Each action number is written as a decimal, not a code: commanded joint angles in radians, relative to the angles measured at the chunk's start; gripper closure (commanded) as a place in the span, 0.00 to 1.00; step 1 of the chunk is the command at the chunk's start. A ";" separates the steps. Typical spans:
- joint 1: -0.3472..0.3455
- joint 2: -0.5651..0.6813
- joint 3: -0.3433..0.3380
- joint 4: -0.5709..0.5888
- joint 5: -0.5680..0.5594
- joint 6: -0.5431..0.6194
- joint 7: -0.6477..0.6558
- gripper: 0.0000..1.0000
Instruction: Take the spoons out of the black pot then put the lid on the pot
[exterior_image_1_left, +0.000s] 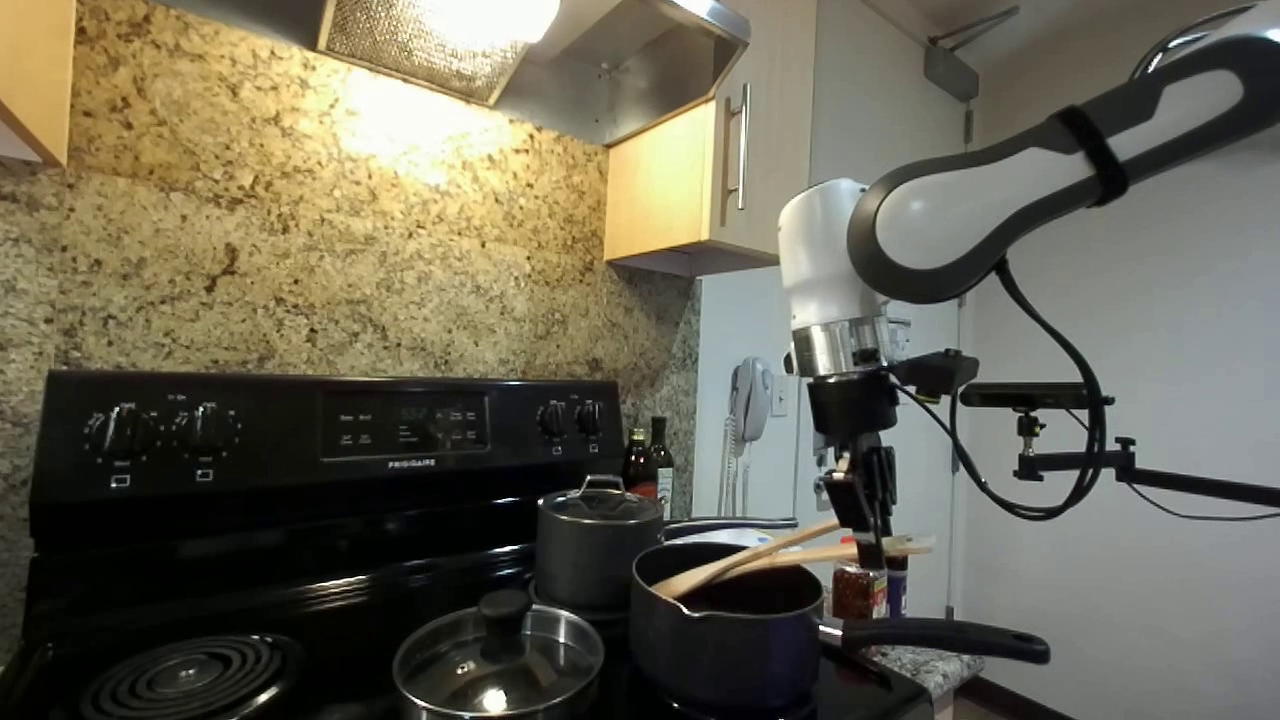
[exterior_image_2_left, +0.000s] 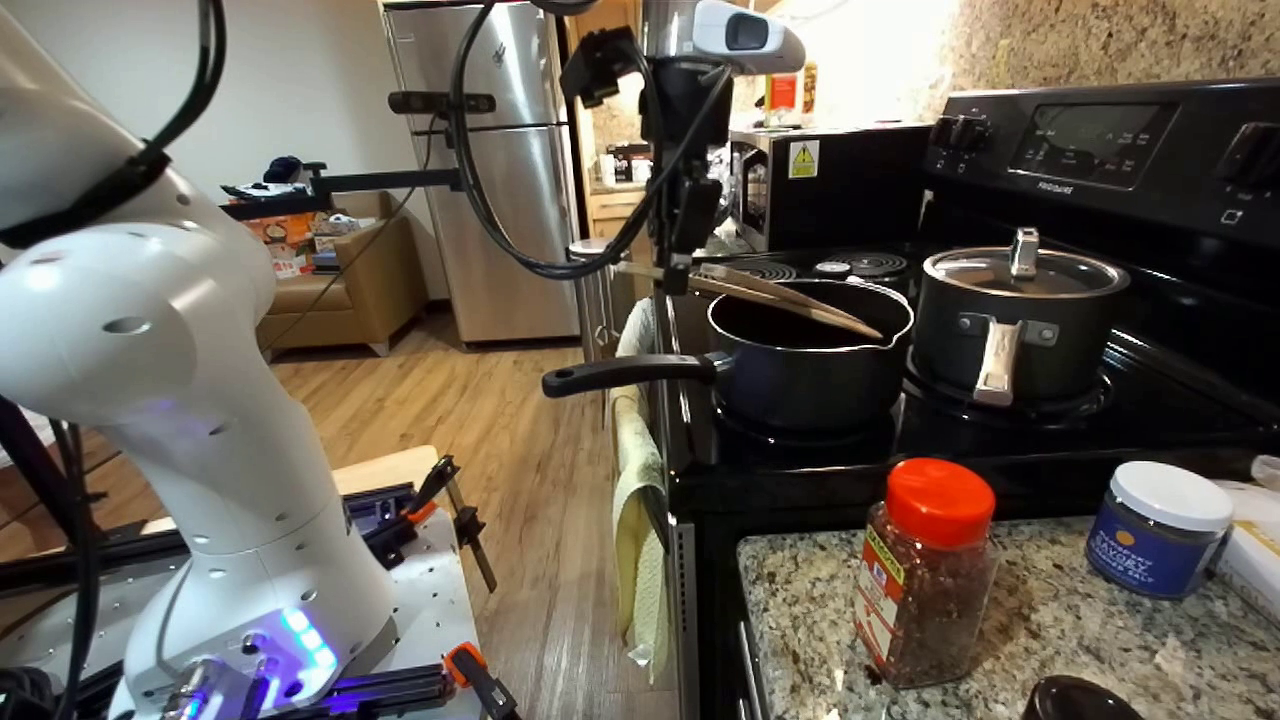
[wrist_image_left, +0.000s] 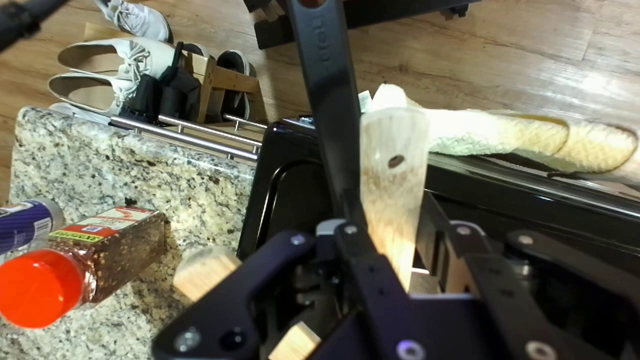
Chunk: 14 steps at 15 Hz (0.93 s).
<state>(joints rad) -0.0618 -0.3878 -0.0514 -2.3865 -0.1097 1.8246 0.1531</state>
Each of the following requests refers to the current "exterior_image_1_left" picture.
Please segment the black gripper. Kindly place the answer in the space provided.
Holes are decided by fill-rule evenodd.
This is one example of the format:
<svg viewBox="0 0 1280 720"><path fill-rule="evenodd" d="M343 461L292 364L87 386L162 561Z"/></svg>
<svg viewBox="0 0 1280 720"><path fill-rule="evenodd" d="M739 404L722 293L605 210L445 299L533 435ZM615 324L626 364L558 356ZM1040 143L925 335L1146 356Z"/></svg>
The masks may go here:
<svg viewBox="0 0 1280 720"><path fill-rule="evenodd" d="M884 445L884 431L897 425L899 386L955 396L975 372L978 358L955 349L908 358L861 350L850 367L807 384L817 435L830 450L818 484L835 518L855 530L861 567L884 567L878 538L893 530L897 503L897 450Z"/></svg>

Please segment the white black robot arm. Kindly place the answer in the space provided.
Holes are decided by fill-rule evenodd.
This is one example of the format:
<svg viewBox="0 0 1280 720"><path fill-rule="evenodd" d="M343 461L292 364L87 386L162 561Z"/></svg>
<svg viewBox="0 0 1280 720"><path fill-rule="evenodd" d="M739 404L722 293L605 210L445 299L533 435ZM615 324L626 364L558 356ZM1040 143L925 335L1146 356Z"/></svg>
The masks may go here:
<svg viewBox="0 0 1280 720"><path fill-rule="evenodd" d="M1098 471L1134 469L1132 446L1103 435L1106 396L1092 367L1066 384L984 384L955 349L897 358L884 349L887 311L1009 282L1017 238L1248 140L1277 114L1280 0L1245 0L1157 44L1122 82L1022 130L899 162L872 185L818 178L779 209L792 372L830 450L818 486L862 563L887 561L897 455L884 431L908 390L1017 411L1075 406L1083 445L1027 455L1027 475L1064 471L1088 493Z"/></svg>

